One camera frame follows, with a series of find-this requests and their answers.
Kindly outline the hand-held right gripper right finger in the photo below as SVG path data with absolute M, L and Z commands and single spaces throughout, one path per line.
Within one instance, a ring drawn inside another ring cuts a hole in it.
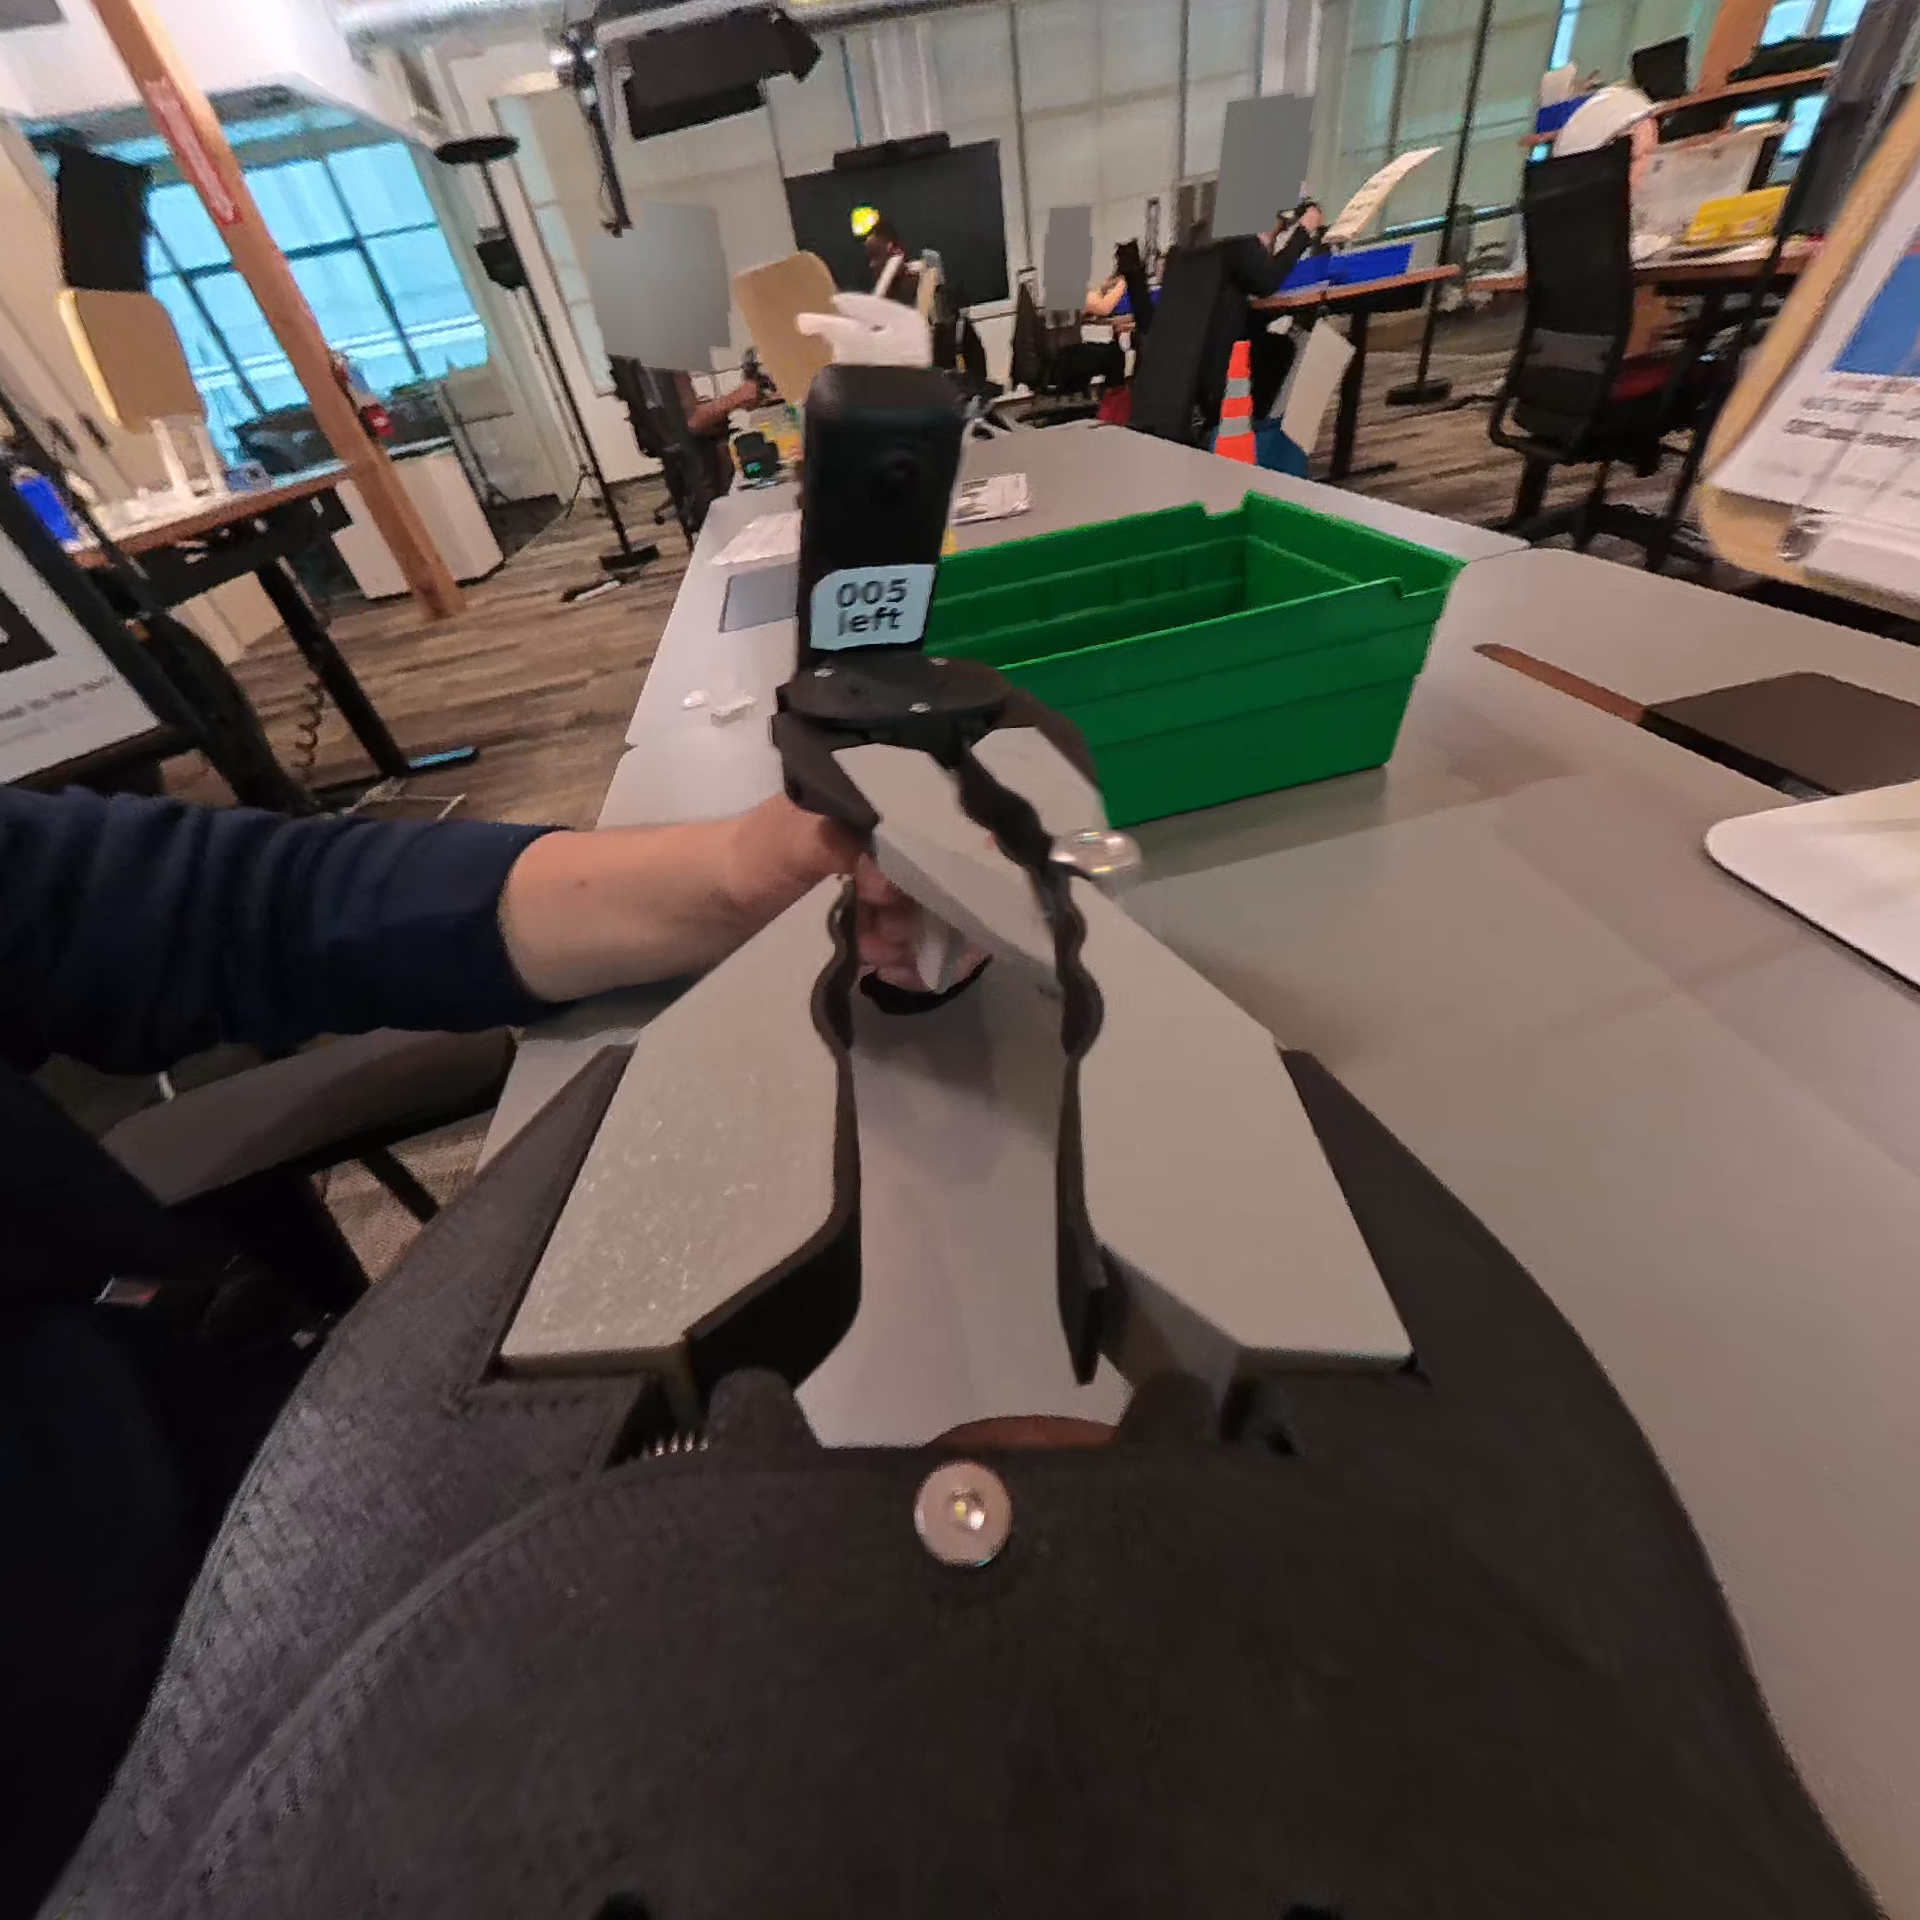
M 1396 1372 L 1412 1340 L 1281 1044 L 1092 886 L 1060 907 L 1072 1369 Z

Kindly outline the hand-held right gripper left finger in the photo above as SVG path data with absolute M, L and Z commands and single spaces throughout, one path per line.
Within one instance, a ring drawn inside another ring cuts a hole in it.
M 527 1378 L 800 1387 L 860 1306 L 858 900 L 817 886 L 649 1023 L 502 1343 Z

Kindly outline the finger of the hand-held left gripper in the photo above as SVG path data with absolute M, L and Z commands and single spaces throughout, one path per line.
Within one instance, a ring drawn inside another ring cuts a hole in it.
M 1107 831 L 1097 783 L 1040 727 L 996 727 L 955 759 L 967 824 L 966 907 L 1084 907 L 1092 886 L 1057 858 L 1076 833 Z
M 876 816 L 874 860 L 918 907 L 913 956 L 881 972 L 915 1001 L 1002 972 L 1049 1001 L 1063 996 L 1054 935 L 1027 868 L 967 816 L 958 775 L 932 756 L 881 743 L 833 753 Z

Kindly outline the green plastic bin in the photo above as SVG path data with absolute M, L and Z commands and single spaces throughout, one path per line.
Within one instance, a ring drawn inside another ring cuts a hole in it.
M 1385 767 L 1463 569 L 1250 491 L 946 559 L 926 644 L 1070 721 L 1137 828 Z

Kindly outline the person's left forearm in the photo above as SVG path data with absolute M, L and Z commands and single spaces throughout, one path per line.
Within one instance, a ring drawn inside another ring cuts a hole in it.
M 527 1024 L 707 968 L 817 880 L 764 811 L 560 833 L 7 790 L 4 1066 Z

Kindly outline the person's left hand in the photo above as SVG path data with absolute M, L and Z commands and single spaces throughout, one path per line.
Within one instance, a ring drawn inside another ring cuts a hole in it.
M 732 824 L 728 895 L 747 932 L 830 880 L 855 890 L 855 950 L 863 968 L 892 993 L 946 993 L 984 958 L 966 947 L 907 892 L 888 880 L 867 842 L 851 828 L 775 795 Z

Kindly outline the wipes canister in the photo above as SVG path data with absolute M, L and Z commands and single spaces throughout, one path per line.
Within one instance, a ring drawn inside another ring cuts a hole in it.
M 827 307 L 795 313 L 798 335 L 840 369 L 938 369 L 932 326 L 888 296 L 833 294 Z

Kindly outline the tan board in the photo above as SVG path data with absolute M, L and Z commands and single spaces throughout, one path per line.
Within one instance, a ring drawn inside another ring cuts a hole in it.
M 804 315 L 836 321 L 833 272 L 795 251 L 732 278 L 735 307 L 777 395 L 800 412 L 812 379 L 833 363 L 833 343 L 807 331 Z

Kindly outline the person's black office chair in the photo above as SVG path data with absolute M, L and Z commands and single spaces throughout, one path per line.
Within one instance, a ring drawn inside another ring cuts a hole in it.
M 346 1312 L 368 1272 L 320 1195 L 362 1168 L 415 1224 L 442 1210 L 399 1147 L 495 1111 L 516 1035 L 379 1031 L 327 1040 L 121 1120 L 104 1150 L 167 1217 L 308 1306 Z

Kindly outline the white cabinet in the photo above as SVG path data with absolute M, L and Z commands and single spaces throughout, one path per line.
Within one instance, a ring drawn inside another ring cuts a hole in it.
M 402 448 L 393 467 L 457 585 L 482 583 L 504 568 L 505 556 L 491 522 L 451 439 Z M 346 478 L 336 495 L 347 527 L 336 531 L 331 543 L 352 576 L 352 588 L 371 604 L 408 598 L 412 588 L 356 486 Z

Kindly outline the wooden desk black legs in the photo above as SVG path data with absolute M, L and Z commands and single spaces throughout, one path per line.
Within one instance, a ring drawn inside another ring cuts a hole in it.
M 1370 330 L 1377 315 L 1392 315 L 1412 308 L 1412 298 L 1423 296 L 1430 302 L 1434 290 L 1462 281 L 1463 271 L 1454 264 L 1434 265 L 1427 271 L 1409 271 L 1403 275 L 1315 286 L 1297 294 L 1281 294 L 1258 298 L 1250 312 L 1266 318 L 1307 315 L 1307 321 L 1346 321 L 1351 363 L 1346 367 L 1335 393 L 1335 425 L 1332 454 L 1326 470 L 1326 480 L 1335 487 L 1351 478 L 1371 478 L 1390 473 L 1392 463 L 1356 467 L 1354 450 L 1361 420 L 1363 379 L 1370 356 Z

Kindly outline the wooden standing desk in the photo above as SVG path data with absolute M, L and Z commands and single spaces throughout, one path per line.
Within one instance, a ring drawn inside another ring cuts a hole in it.
M 371 775 L 326 784 L 322 802 L 362 800 L 379 784 L 406 784 L 474 767 L 475 747 L 410 754 L 368 697 L 320 612 L 305 595 L 292 559 L 330 544 L 347 527 L 342 491 L 347 464 L 327 463 L 274 475 L 260 487 L 194 499 L 182 510 L 138 519 L 112 536 L 94 510 L 79 503 L 80 539 L 67 554 L 114 578 L 131 609 L 174 612 L 214 588 L 254 578 L 305 660 L 322 699 L 343 719 Z

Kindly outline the document stand with wooden board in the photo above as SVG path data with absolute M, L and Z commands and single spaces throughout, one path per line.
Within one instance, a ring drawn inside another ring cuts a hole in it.
M 1751 425 L 1772 388 L 1785 375 L 1785 367 L 1817 321 L 1825 298 L 1848 275 L 1862 242 L 1874 232 L 1882 215 L 1899 196 L 1902 187 L 1919 186 L 1919 100 L 1911 94 L 1895 123 L 1863 164 L 1848 193 L 1841 214 L 1804 271 L 1766 346 L 1746 372 L 1740 375 L 1732 399 L 1723 404 L 1712 433 L 1708 463 L 1700 475 L 1699 507 L 1700 527 L 1712 552 L 1748 572 L 1776 583 L 1806 585 L 1796 568 L 1772 568 L 1755 563 L 1760 514 L 1735 510 L 1716 499 L 1711 482 L 1711 464 L 1721 457 Z M 1839 598 L 1890 612 L 1915 617 L 1892 609 L 1884 600 Z M 1872 790 L 1862 798 L 1812 800 L 1790 814 L 1751 814 L 1716 824 L 1708 831 L 1708 858 L 1751 892 L 1794 912 L 1850 947 L 1862 958 L 1884 968 L 1910 985 L 1919 983 L 1919 787 L 1890 784 Z

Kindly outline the black white sign board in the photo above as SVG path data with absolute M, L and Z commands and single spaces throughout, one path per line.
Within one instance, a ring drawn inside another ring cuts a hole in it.
M 47 780 L 164 731 L 131 635 L 84 569 L 3 482 L 3 783 Z

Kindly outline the printed instruction sheet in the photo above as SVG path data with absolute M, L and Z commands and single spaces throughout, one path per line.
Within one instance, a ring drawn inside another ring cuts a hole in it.
M 1910 182 L 1751 425 L 1711 464 L 1755 510 L 1755 563 L 1914 612 L 1919 595 L 1919 186 Z

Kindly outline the black wall screen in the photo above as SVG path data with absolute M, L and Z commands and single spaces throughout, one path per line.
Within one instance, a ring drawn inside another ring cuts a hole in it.
M 783 187 L 798 249 L 826 264 L 840 294 L 870 294 L 879 279 L 867 236 L 855 230 L 867 209 L 910 256 L 939 256 L 961 307 L 1014 298 L 996 140 L 888 140 L 842 152 L 827 169 L 787 176 Z

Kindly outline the wooden post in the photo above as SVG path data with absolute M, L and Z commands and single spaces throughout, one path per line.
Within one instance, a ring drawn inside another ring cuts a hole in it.
M 188 74 L 152 6 L 97 3 L 92 9 L 134 78 L 136 94 L 155 130 L 167 140 L 184 178 L 193 184 L 223 233 L 231 264 L 300 377 L 327 443 L 351 470 L 410 595 L 427 617 L 456 617 L 465 611 L 465 592 L 426 531 L 393 463 L 368 434 L 352 399 L 336 379 L 326 331 L 249 193 L 210 99 Z

